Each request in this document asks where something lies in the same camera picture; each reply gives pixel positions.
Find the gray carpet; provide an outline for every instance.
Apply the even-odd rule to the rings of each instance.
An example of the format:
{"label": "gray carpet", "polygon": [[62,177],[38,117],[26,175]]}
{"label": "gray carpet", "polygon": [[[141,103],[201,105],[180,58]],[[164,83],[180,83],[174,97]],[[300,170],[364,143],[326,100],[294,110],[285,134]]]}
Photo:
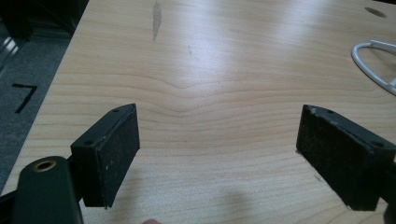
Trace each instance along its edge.
{"label": "gray carpet", "polygon": [[[36,24],[34,30],[30,41],[15,40],[17,53],[8,57],[6,64],[0,62],[0,191],[71,38],[47,24]],[[6,28],[0,22],[0,44],[6,39]]]}

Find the wood grain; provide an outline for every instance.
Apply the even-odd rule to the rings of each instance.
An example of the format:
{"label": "wood grain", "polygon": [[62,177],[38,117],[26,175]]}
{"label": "wood grain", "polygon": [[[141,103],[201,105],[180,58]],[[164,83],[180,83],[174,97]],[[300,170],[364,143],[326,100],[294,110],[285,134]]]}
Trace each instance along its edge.
{"label": "wood grain", "polygon": [[[155,4],[90,1],[4,193],[29,162],[68,157],[108,110],[136,103],[141,150],[113,208],[82,206],[86,223],[383,222],[383,201],[349,210],[295,142],[311,104],[396,143],[395,96],[350,56],[370,39],[396,43],[395,6],[157,0],[153,41]],[[362,57],[394,76],[394,56]]]}

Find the white cable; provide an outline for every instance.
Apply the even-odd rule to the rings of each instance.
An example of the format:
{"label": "white cable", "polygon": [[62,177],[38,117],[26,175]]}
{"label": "white cable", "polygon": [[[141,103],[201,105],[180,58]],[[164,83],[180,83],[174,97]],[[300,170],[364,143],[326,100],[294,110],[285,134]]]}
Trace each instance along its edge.
{"label": "white cable", "polygon": [[382,49],[392,54],[396,54],[396,45],[371,40],[370,43],[362,43],[355,46],[352,50],[352,58],[355,61],[355,64],[366,74],[367,77],[372,79],[376,84],[389,91],[393,95],[396,95],[396,78],[393,79],[390,83],[384,81],[382,78],[378,77],[370,68],[364,64],[361,58],[358,55],[358,50],[360,48],[372,48],[372,49]]}

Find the screw hole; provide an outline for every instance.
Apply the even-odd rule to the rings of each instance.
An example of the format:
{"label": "screw hole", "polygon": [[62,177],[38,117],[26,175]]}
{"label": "screw hole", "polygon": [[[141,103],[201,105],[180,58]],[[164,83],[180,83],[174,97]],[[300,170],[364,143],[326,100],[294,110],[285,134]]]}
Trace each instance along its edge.
{"label": "screw hole", "polygon": [[93,143],[92,140],[87,140],[87,141],[84,142],[84,145],[85,146],[90,146],[90,145],[92,145],[92,143]]}
{"label": "screw hole", "polygon": [[55,165],[56,161],[42,161],[35,166],[34,171],[37,173],[46,172],[52,169]]}
{"label": "screw hole", "polygon": [[383,143],[377,142],[377,141],[372,141],[371,143],[372,143],[373,145],[375,145],[376,147],[383,147],[383,146],[384,146]]}
{"label": "screw hole", "polygon": [[371,14],[376,15],[377,17],[381,17],[381,18],[387,17],[387,15],[385,15],[383,12],[373,9],[372,7],[365,7],[364,9],[366,9],[366,11],[370,12]]}

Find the wooden tabletop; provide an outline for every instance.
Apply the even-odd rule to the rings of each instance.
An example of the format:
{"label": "wooden tabletop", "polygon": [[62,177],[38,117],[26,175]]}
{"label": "wooden tabletop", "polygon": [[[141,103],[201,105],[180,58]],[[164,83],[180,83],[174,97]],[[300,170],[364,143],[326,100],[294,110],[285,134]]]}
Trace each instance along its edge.
{"label": "wooden tabletop", "polygon": [[[396,97],[350,56],[396,43],[395,26],[396,6],[368,0],[91,0],[3,193],[136,103],[141,149],[86,223],[381,223],[385,202],[348,209],[295,143],[304,104],[396,143]],[[394,56],[360,53],[394,76]]]}

